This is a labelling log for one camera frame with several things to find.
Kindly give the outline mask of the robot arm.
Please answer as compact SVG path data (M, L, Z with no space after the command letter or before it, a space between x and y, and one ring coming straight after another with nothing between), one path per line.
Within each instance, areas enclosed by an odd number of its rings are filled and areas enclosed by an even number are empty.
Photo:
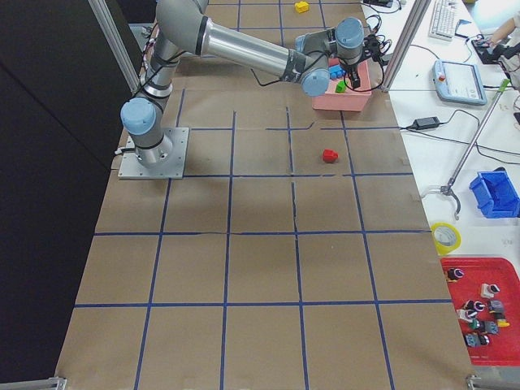
M299 36L296 47L288 49L214 23L205 13L207 5L206 1L158 2L158 36L149 68L120 111L136 160L144 167L166 162L174 148L160 122L172 91L171 72L182 54L213 55L269 73L280 82L298 83L310 97L327 91L330 58L339 59L350 74L362 61L365 36L359 19L349 17L334 28Z

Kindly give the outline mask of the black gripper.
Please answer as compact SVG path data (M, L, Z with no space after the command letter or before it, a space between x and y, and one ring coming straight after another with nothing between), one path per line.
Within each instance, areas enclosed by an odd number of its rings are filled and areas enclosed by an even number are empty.
M358 89L361 86L361 79L358 74L358 64L361 63L362 61L363 61L362 58L356 59L356 60L340 58L340 66L345 71L345 74L344 74L345 86L349 90L352 90L352 88Z

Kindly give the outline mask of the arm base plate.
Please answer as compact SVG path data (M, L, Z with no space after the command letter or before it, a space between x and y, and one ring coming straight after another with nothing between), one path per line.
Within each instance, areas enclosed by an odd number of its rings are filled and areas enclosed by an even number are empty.
M128 136L119 167L121 180L181 180L184 177L189 128L163 128L162 142L139 149Z

